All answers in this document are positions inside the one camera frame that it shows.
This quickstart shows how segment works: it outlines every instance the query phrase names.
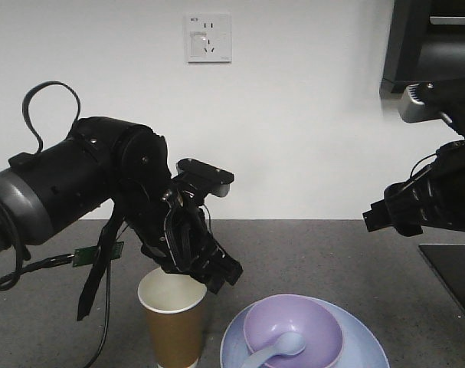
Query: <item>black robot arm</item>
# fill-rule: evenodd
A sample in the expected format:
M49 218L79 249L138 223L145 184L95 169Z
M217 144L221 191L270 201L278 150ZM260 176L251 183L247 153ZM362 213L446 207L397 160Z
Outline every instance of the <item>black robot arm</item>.
M37 86L28 102L52 84L61 83ZM142 253L164 271L189 274L215 293L224 282L238 280L241 265L209 232L201 209L208 193L227 194L233 174L184 159L172 178L163 136L108 117L76 118L59 144L42 150L39 142L35 154L11 158L10 167L0 172L0 251L12 245L17 250L17 271L3 278L0 290L19 278L22 259L29 259L26 245L44 243L107 199L114 202L113 213L100 234L78 319L89 314L124 222L142 240Z
M399 111L409 123L442 119L463 140L440 147L432 163L390 185L363 214L367 229L393 226L405 236L421 234L421 226L465 232L465 79L408 86Z

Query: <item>paper cup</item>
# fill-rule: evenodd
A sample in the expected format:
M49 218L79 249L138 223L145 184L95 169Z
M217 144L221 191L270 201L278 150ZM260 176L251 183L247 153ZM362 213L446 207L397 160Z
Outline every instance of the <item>paper cup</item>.
M203 345L206 286L188 275L157 268L140 281L137 294L146 309L158 366L195 367Z

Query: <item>purple spoon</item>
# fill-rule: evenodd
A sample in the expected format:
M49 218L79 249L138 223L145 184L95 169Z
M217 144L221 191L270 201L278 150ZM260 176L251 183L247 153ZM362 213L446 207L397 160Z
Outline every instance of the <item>purple spoon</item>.
M303 352L306 341L300 333L286 332L278 337L273 345L258 350L250 355L242 364L241 368L258 368L264 362L275 355L294 356Z

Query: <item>black monitor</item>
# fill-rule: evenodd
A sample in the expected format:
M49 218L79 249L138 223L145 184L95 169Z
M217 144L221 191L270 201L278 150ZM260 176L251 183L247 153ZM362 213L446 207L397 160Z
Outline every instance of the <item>black monitor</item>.
M395 0L381 90L465 77L465 0Z

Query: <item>white wall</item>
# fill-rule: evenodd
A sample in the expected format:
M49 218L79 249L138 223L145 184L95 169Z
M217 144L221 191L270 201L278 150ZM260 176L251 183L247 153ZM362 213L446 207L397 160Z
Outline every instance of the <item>white wall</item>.
M360 219L412 165L458 139L442 122L403 123L378 86L390 0L0 0L0 169L34 151L21 100L68 83L83 117L145 123L182 157L236 181L208 200L217 219ZM186 12L231 13L233 61L185 63ZM34 98L51 146L74 115L71 95ZM109 204L88 218L106 218Z

